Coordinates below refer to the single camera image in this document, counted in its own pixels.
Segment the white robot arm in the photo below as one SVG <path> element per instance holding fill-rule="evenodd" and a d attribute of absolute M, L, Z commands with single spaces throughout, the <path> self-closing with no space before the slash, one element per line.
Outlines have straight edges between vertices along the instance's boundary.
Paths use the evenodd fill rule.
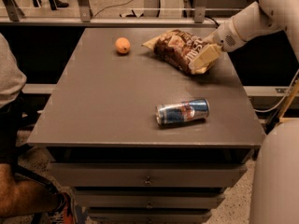
<path fill-rule="evenodd" d="M 193 74 L 203 74 L 221 53 L 235 51 L 251 39 L 284 31 L 299 59 L 299 0 L 258 0 L 226 20 L 204 38 L 206 45 L 189 63 Z"/>

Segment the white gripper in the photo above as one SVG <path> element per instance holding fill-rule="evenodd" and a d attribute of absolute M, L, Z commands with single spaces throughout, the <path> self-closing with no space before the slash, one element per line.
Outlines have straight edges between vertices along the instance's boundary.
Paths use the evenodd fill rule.
<path fill-rule="evenodd" d="M 243 47 L 247 43 L 244 38 L 245 28 L 244 20 L 232 17 L 221 24 L 214 33 L 206 36 L 203 41 L 209 44 L 189 62 L 191 73 L 204 74 L 220 57 L 221 50 L 232 52 Z"/>

